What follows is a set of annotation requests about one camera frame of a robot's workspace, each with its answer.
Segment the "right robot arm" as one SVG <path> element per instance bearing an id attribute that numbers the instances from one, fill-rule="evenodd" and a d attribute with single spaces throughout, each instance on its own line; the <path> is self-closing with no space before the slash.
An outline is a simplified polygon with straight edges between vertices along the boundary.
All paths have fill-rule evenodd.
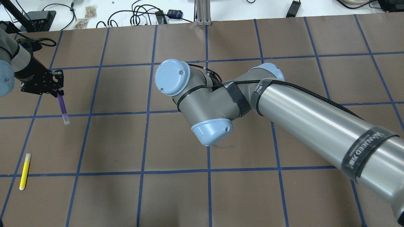
<path id="1" fill-rule="evenodd" d="M 207 71 L 168 59 L 154 76 L 157 89 L 173 99 L 202 145 L 213 146 L 227 138 L 233 131 L 232 121 L 253 110 L 388 203 L 403 225 L 403 138 L 285 82 L 274 64 L 263 63 L 225 82 Z"/>

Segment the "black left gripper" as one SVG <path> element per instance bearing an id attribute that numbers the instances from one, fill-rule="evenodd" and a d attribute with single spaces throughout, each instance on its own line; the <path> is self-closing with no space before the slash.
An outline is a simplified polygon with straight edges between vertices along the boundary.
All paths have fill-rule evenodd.
<path id="1" fill-rule="evenodd" d="M 64 90 L 60 90 L 60 83 L 64 82 L 63 70 L 48 70 L 45 73 L 35 75 L 29 82 L 22 82 L 20 90 L 36 95 L 50 94 L 64 96 Z"/>

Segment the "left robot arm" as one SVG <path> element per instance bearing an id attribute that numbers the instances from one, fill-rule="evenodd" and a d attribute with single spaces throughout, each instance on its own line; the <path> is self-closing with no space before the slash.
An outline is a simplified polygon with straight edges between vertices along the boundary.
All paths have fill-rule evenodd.
<path id="1" fill-rule="evenodd" d="M 0 95 L 5 96 L 13 89 L 17 79 L 20 90 L 31 94 L 64 95 L 64 74 L 62 70 L 49 70 L 33 52 L 39 50 L 35 43 L 42 39 L 14 40 L 4 30 L 0 32 Z"/>

